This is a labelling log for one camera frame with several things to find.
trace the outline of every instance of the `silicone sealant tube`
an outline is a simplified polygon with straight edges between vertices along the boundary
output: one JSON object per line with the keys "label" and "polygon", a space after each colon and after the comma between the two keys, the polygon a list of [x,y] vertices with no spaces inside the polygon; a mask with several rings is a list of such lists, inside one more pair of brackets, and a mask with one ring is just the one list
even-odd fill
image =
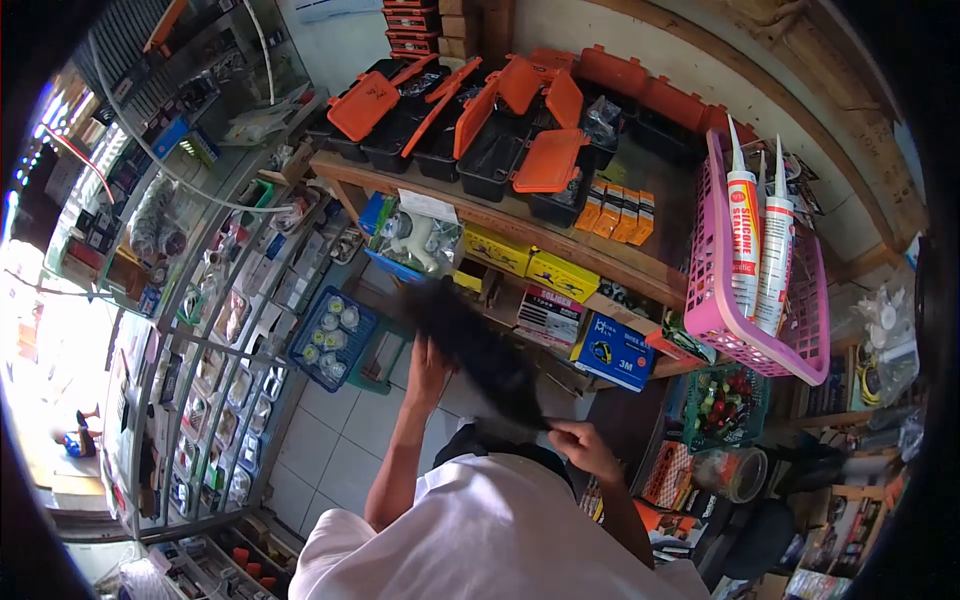
{"label": "silicone sealant tube", "polygon": [[757,275],[760,263],[760,238],[757,226],[756,176],[747,171],[743,151],[730,121],[733,144],[733,170],[727,174],[727,194],[733,226],[733,298],[744,317],[752,321],[756,312]]}
{"label": "silicone sealant tube", "polygon": [[754,323],[765,333],[777,337],[780,316],[786,301],[793,258],[793,203],[785,198],[783,152],[777,136],[777,178],[774,196],[766,199],[763,231],[763,259],[760,263],[759,289],[756,295]]}

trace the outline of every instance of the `pink plastic basket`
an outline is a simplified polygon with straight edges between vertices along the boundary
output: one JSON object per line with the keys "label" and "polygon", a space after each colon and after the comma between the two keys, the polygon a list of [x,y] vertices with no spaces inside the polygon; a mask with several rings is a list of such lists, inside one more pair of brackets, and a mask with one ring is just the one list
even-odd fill
{"label": "pink plastic basket", "polygon": [[790,282],[787,297],[792,318],[780,339],[747,321],[737,310],[732,288],[733,232],[727,203],[727,177],[722,130],[707,132],[709,156],[697,180],[697,224],[690,253],[684,326],[691,335],[768,377],[794,374],[811,386],[820,385],[829,369],[830,326],[827,276],[816,237],[797,238],[812,281]]}

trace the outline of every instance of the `white t-shirt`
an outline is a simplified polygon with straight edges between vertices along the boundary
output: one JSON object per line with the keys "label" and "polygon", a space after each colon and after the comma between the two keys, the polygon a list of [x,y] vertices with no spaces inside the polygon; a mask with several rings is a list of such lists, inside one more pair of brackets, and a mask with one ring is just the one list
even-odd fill
{"label": "white t-shirt", "polygon": [[513,454],[455,458],[417,480],[414,506],[376,534],[320,516],[290,598],[682,598],[709,592],[691,561],[650,570],[594,523],[566,482]]}

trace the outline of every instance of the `green plastic basket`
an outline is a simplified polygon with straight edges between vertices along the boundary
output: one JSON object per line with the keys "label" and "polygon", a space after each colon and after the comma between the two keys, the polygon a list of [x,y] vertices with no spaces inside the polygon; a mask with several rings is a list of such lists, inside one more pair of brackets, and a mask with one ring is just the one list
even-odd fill
{"label": "green plastic basket", "polygon": [[770,383],[766,377],[747,369],[747,380],[753,388],[750,396],[754,407],[751,409],[747,424],[742,429],[730,431],[722,440],[705,438],[697,431],[696,421],[700,412],[700,404],[707,397],[710,381],[722,383],[727,377],[733,377],[746,369],[742,365],[725,365],[723,367],[708,367],[689,375],[686,387],[686,406],[684,408],[684,444],[690,454],[718,448],[725,445],[748,442],[760,435],[763,431],[763,421],[767,415],[767,405],[770,403]]}

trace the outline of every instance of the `man's arm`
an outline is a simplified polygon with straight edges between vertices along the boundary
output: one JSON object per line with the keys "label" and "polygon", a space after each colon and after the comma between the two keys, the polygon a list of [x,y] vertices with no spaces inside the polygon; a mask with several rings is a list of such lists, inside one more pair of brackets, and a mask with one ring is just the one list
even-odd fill
{"label": "man's arm", "polygon": [[576,467],[592,473],[603,497],[604,530],[642,563],[654,568],[653,547],[643,519],[636,511],[623,471],[592,423],[550,420],[550,443]]}
{"label": "man's arm", "polygon": [[377,533],[414,505],[423,430],[430,413],[437,408],[446,372],[445,360],[434,345],[418,336],[410,357],[407,394],[396,418],[394,435],[367,494],[364,520]]}
{"label": "man's arm", "polygon": [[423,446],[423,430],[432,409],[403,399],[396,418],[394,435],[383,465],[373,480],[364,509],[366,520],[377,533],[397,520],[414,505],[417,489],[417,466]]}

